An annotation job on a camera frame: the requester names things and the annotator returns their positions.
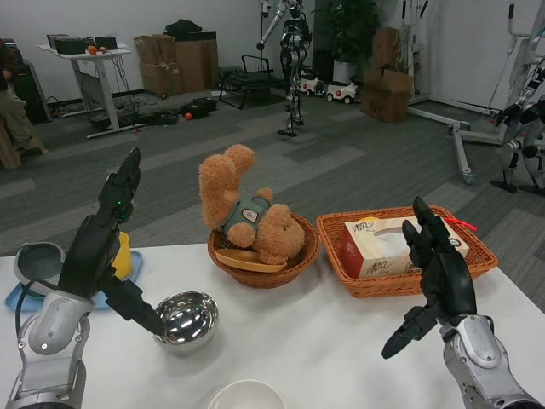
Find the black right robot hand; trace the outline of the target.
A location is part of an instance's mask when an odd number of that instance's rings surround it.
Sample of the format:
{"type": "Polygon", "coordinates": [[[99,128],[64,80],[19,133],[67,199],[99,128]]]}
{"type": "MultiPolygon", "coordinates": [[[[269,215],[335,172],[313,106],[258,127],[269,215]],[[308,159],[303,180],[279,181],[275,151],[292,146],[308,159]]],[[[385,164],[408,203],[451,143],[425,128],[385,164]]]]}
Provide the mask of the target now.
{"type": "Polygon", "coordinates": [[[421,229],[405,221],[402,232],[410,248],[412,264],[421,270],[420,286],[427,303],[404,315],[404,322],[384,345],[381,356],[389,359],[411,341],[420,340],[437,324],[466,314],[476,314],[473,281],[462,254],[450,242],[442,219],[417,197],[413,211],[421,229]]]}

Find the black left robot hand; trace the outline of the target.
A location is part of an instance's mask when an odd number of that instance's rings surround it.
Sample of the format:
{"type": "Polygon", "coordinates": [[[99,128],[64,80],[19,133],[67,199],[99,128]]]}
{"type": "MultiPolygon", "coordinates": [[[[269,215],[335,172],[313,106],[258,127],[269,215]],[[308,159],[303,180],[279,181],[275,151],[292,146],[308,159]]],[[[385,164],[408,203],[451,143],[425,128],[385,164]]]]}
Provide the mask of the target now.
{"type": "Polygon", "coordinates": [[[115,276],[112,266],[118,250],[119,225],[133,212],[132,200],[140,183],[141,152],[133,148],[99,194],[99,209],[86,216],[67,252],[58,283],[62,291],[91,298],[99,291],[106,304],[125,320],[134,320],[149,332],[164,334],[164,323],[142,298],[142,289],[115,276]]]}

